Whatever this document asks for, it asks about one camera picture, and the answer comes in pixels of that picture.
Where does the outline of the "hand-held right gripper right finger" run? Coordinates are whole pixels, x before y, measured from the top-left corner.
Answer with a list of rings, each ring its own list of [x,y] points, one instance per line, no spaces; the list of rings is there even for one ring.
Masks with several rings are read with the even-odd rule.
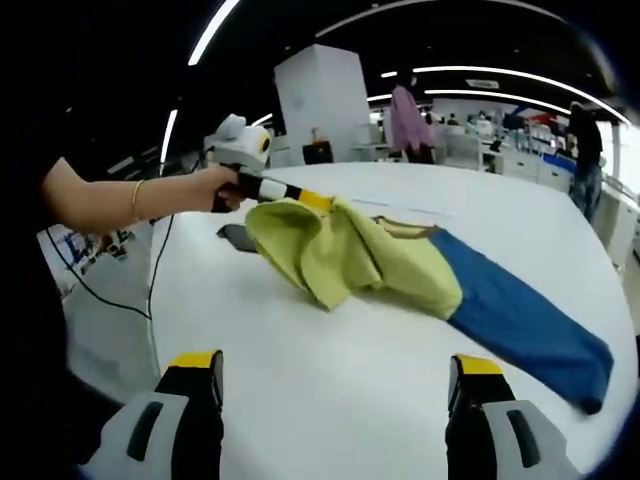
[[[451,357],[445,430],[450,479],[578,479],[561,431],[515,398],[495,362]]]

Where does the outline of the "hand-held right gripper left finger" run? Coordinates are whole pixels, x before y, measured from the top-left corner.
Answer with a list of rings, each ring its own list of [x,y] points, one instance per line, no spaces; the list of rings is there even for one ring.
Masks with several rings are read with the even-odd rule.
[[[223,352],[183,353],[105,424],[86,479],[218,479]]]

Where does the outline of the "person's left hand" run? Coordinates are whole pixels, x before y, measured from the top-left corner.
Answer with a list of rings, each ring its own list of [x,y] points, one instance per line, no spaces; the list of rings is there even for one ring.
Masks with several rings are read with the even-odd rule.
[[[193,174],[194,204],[198,212],[227,213],[239,209],[244,196],[238,191],[238,174],[213,165]]]

